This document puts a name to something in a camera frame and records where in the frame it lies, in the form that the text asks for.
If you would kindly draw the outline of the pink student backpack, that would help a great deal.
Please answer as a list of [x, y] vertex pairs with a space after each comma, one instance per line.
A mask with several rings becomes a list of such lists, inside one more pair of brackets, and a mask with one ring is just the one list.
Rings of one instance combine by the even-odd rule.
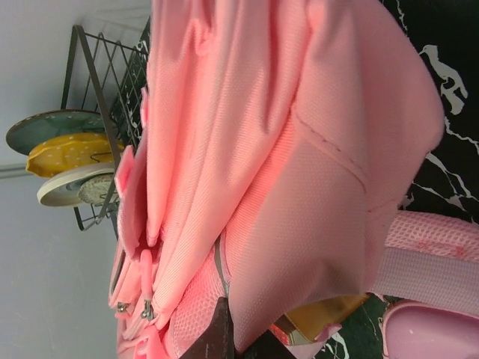
[[400, 301], [478, 317], [476, 1], [153, 1], [146, 70], [119, 358], [194, 358], [222, 297], [239, 353], [340, 296], [383, 305], [360, 358]]

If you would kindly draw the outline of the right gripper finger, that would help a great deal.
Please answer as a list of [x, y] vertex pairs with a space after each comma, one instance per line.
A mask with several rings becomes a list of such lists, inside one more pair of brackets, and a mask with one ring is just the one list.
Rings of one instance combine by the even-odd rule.
[[222, 297], [217, 301], [209, 326], [194, 342], [194, 359], [292, 358], [292, 353], [270, 331], [266, 331], [244, 352], [239, 353], [234, 346], [233, 329], [228, 300]]

